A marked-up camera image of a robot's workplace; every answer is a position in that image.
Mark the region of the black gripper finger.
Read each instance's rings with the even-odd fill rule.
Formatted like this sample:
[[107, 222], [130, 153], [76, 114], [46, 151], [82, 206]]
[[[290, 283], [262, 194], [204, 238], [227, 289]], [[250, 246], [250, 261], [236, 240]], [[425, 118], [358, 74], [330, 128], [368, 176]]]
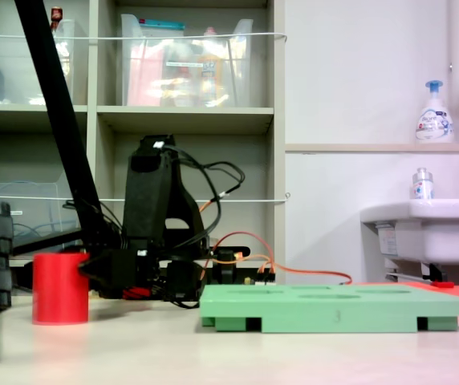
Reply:
[[109, 282], [112, 278], [112, 251], [93, 249], [85, 261], [78, 265], [79, 272], [98, 282]]

